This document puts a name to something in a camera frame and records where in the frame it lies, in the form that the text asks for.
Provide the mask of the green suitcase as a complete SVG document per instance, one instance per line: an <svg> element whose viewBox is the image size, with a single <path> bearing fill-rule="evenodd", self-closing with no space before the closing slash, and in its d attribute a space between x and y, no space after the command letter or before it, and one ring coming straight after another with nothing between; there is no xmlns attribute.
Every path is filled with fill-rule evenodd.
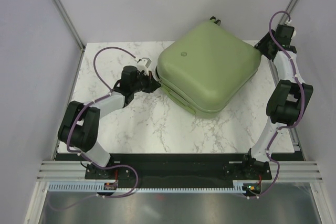
<svg viewBox="0 0 336 224"><path fill-rule="evenodd" d="M254 46L208 19L164 49L155 71L173 102L208 119L228 105L260 62Z"/></svg>

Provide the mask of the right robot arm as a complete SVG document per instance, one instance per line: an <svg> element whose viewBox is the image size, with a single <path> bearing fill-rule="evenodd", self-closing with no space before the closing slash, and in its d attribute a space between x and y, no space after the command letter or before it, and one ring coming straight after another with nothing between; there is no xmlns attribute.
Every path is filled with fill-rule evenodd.
<svg viewBox="0 0 336 224"><path fill-rule="evenodd" d="M275 65L279 81L266 106L267 123L257 143L245 155L241 174L248 179L261 179L269 173L272 146L283 129L296 127L313 94L297 66L297 51L291 45L295 29L278 25L255 44L255 48Z"/></svg>

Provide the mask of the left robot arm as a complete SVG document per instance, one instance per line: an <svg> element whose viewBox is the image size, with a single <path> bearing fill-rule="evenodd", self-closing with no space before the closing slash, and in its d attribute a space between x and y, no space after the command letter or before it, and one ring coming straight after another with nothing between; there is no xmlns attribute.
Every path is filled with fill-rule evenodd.
<svg viewBox="0 0 336 224"><path fill-rule="evenodd" d="M125 66L121 78L109 92L87 103L71 101L58 130L58 139L69 152L88 161L85 179L110 179L118 171L132 171L130 166L115 164L113 157L98 142L100 120L124 109L138 92L153 93L161 87L156 71L145 71L135 66Z"/></svg>

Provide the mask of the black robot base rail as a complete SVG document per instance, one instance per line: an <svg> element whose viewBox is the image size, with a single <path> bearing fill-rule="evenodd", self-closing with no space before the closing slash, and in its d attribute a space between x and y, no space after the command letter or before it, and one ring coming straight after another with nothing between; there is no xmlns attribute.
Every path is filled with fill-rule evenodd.
<svg viewBox="0 0 336 224"><path fill-rule="evenodd" d="M88 165L85 179L117 179L119 188L230 188L235 180L271 180L268 162L245 154L113 154L108 170Z"/></svg>

